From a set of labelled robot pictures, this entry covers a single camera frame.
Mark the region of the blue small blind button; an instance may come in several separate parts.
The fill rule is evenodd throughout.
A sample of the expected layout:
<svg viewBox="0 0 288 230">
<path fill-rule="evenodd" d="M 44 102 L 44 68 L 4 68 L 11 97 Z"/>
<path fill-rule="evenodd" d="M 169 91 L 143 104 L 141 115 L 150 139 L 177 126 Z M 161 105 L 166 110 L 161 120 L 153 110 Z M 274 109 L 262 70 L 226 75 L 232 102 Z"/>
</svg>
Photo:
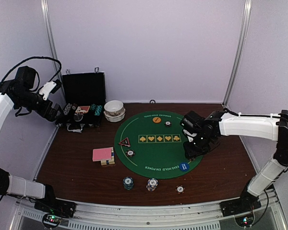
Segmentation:
<svg viewBox="0 0 288 230">
<path fill-rule="evenodd" d="M 182 172 L 187 172 L 189 169 L 190 169 L 190 166 L 188 163 L 186 162 L 182 162 L 179 164 L 179 169 L 182 171 Z"/>
</svg>

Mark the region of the orange round blind button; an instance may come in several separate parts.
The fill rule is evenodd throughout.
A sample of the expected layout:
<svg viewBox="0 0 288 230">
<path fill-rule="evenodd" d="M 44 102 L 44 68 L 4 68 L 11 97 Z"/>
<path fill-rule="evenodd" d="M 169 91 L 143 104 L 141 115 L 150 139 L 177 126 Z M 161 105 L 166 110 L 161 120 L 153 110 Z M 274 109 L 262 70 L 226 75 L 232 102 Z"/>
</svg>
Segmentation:
<svg viewBox="0 0 288 230">
<path fill-rule="evenodd" d="M 158 124 L 158 123 L 161 122 L 161 118 L 156 116 L 156 117 L 153 118 L 153 122 Z"/>
</svg>

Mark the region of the brown poker chip stack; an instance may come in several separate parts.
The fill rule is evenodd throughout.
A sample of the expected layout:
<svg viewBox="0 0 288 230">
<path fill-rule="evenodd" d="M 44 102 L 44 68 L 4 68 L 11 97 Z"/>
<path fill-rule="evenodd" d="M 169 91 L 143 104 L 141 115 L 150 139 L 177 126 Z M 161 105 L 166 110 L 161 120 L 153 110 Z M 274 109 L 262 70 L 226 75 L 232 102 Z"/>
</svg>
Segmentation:
<svg viewBox="0 0 288 230">
<path fill-rule="evenodd" d="M 176 187 L 176 192 L 178 194 L 182 194 L 182 193 L 184 193 L 184 191 L 185 191 L 185 188 L 182 185 L 179 185 Z"/>
</svg>

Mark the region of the blue white poker chip stack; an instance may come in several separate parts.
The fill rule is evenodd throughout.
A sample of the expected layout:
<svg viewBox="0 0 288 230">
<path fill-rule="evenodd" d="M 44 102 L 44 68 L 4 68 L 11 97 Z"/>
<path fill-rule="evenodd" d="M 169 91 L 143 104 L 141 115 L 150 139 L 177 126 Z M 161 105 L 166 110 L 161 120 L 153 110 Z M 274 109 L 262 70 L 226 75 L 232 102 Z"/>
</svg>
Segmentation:
<svg viewBox="0 0 288 230">
<path fill-rule="evenodd" d="M 158 180 L 156 178 L 148 179 L 147 184 L 146 184 L 146 188 L 148 191 L 156 190 L 157 186 L 158 186 Z"/>
</svg>

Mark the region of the red triangular all-in button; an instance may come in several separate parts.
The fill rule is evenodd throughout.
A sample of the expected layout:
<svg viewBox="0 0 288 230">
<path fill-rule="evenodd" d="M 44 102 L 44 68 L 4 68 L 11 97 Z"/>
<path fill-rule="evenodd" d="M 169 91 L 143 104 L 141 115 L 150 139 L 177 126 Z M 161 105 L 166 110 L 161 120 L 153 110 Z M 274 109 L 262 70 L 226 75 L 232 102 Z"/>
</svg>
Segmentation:
<svg viewBox="0 0 288 230">
<path fill-rule="evenodd" d="M 119 144 L 120 146 L 125 146 L 125 147 L 130 147 L 130 146 L 131 146 L 128 137 L 126 137 L 126 138 L 124 138 L 123 140 L 121 140 L 118 144 Z"/>
</svg>

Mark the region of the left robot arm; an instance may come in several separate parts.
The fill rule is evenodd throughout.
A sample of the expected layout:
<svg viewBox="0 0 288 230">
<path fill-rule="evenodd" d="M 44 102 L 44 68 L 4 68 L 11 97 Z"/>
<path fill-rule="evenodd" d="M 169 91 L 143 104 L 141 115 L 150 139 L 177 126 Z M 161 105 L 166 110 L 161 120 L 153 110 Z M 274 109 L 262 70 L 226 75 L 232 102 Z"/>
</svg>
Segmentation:
<svg viewBox="0 0 288 230">
<path fill-rule="evenodd" d="M 60 87 L 60 80 L 49 81 L 45 83 L 39 92 L 34 93 L 25 88 L 23 83 L 18 80 L 0 83 L 0 131 L 12 109 L 24 107 L 28 112 L 35 111 L 50 122 L 57 120 L 63 115 L 62 108 L 58 104 L 52 107 L 52 101 L 48 99 L 48 96 L 51 93 L 55 93 Z M 41 206 L 49 213 L 56 212 L 60 207 L 51 185 L 44 185 L 22 177 L 13 176 L 2 168 L 0 168 L 0 195 L 39 199 Z"/>
</svg>

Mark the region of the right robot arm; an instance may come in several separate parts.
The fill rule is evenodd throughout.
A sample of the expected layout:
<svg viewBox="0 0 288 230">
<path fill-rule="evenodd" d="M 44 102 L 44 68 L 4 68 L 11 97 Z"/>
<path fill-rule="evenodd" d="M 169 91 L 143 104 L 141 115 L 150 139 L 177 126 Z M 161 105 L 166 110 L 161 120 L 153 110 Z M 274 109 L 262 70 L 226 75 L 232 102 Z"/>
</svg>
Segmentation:
<svg viewBox="0 0 288 230">
<path fill-rule="evenodd" d="M 257 197 L 288 170 L 288 110 L 279 114 L 248 115 L 224 109 L 212 112 L 207 118 L 189 111 L 180 125 L 188 139 L 183 147 L 189 160 L 207 154 L 211 150 L 210 143 L 215 143 L 220 136 L 256 137 L 277 142 L 273 156 L 248 182 L 237 200 L 240 211 L 252 207 Z"/>
</svg>

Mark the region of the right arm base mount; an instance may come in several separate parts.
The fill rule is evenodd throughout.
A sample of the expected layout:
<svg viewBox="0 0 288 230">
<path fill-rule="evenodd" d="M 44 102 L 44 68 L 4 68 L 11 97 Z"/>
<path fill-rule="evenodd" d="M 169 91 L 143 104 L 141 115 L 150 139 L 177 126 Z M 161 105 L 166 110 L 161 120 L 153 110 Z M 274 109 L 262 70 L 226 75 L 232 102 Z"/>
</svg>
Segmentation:
<svg viewBox="0 0 288 230">
<path fill-rule="evenodd" d="M 224 217 L 251 212 L 261 206 L 260 201 L 251 201 L 246 198 L 232 199 L 220 203 L 220 208 Z"/>
</svg>

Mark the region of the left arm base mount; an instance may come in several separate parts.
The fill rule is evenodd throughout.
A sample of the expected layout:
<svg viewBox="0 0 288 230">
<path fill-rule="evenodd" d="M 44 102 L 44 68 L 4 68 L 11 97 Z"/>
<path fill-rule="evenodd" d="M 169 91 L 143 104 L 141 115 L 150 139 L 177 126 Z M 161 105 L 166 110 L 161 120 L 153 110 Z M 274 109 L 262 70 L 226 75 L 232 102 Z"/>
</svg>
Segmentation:
<svg viewBox="0 0 288 230">
<path fill-rule="evenodd" d="M 34 208 L 59 217 L 72 218 L 75 213 L 76 204 L 63 200 L 55 200 L 53 204 L 44 200 L 36 200 Z"/>
</svg>

